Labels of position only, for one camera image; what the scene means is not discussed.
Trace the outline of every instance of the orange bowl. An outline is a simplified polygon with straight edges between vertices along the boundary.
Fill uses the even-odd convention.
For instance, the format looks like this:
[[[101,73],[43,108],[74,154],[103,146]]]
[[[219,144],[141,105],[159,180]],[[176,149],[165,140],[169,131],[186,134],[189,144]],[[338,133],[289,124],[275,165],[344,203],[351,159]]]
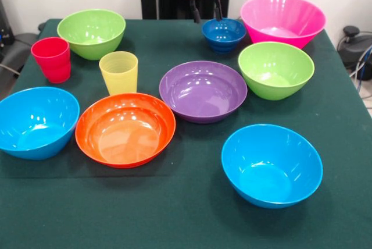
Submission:
[[[79,118],[75,137],[82,152],[114,168],[133,168],[154,159],[176,130],[172,110],[141,93],[113,95],[91,105]]]

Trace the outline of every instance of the cup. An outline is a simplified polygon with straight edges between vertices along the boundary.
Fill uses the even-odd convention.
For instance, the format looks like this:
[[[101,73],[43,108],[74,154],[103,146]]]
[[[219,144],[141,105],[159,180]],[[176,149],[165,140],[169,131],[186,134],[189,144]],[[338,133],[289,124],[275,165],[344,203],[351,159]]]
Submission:
[[[43,38],[33,44],[31,53],[51,83],[62,83],[70,78],[70,47],[64,39]]]
[[[106,54],[99,68],[110,95],[137,92],[138,59],[126,51]]]

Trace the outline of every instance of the magenta bowl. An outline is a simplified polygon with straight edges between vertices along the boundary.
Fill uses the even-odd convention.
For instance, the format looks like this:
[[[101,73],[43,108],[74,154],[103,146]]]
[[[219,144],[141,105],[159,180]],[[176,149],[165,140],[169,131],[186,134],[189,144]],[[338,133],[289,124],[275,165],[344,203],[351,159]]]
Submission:
[[[248,89],[234,69],[211,61],[192,61],[169,70],[160,81],[159,92],[181,118],[208,124],[234,112]]]
[[[326,25],[321,9],[306,0],[249,0],[240,15],[253,43],[277,41],[303,48]]]

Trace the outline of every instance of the dark green cloth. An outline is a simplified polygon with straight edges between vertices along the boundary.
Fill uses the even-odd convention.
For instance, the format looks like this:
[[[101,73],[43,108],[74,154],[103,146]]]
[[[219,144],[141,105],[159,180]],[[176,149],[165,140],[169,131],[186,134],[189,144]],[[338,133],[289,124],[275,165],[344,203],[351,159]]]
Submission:
[[[56,36],[49,20],[41,37]],[[183,20],[128,20],[118,50],[138,56],[138,91],[159,97],[173,66],[211,60],[238,69],[237,55],[213,53],[200,25]],[[0,248],[371,248],[372,121],[325,32],[304,50],[316,66],[295,95],[266,101],[249,92],[216,124],[177,118],[176,134],[150,163],[117,170],[85,156],[74,138],[54,158],[24,161],[0,154]],[[108,95],[97,61],[71,55],[71,78],[54,86],[81,110]],[[15,91],[50,85],[29,57]],[[237,129],[274,123],[318,150],[320,188],[287,209],[254,207],[231,187],[221,148]]]

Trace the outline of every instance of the purple bowl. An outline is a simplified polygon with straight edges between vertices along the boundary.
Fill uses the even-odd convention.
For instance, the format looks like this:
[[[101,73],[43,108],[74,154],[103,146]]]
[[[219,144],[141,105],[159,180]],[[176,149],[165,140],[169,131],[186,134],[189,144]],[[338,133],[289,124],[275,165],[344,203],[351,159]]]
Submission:
[[[232,68],[192,61],[169,70],[160,81],[162,100],[183,119],[199,124],[220,121],[245,100],[244,79]]]

